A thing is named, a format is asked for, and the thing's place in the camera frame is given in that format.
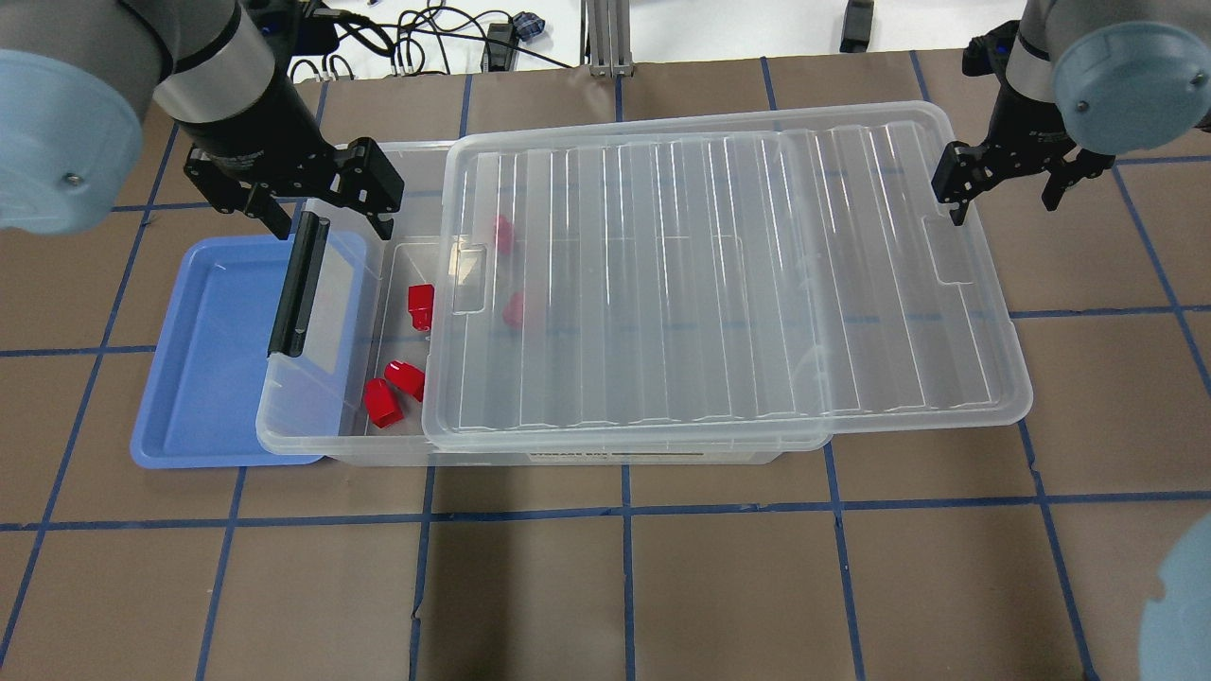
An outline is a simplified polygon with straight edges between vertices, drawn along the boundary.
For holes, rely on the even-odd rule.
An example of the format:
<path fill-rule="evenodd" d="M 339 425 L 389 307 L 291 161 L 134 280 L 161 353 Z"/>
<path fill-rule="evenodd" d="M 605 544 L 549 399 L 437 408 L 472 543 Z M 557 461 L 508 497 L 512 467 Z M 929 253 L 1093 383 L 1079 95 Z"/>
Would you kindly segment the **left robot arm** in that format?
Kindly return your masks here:
<path fill-rule="evenodd" d="M 220 213 L 289 236 L 279 204 L 315 199 L 394 233 L 404 181 L 377 142 L 337 148 L 289 61 L 369 18 L 325 1 L 5 1 L 2 228 L 68 236 L 104 221 L 156 105 L 193 143 L 184 172 Z"/>

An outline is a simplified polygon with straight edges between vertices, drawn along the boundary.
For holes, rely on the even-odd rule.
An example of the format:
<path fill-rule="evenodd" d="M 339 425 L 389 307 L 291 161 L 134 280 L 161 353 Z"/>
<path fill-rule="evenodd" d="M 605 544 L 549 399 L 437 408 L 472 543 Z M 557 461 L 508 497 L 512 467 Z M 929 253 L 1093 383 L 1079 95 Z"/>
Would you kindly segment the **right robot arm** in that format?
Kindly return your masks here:
<path fill-rule="evenodd" d="M 945 147 L 936 200 L 962 225 L 995 185 L 1045 174 L 1041 204 L 1054 211 L 1117 158 L 1207 131 L 1209 25 L 1206 1 L 1029 1 L 974 36 L 963 74 L 993 75 L 998 95 L 981 143 Z"/>

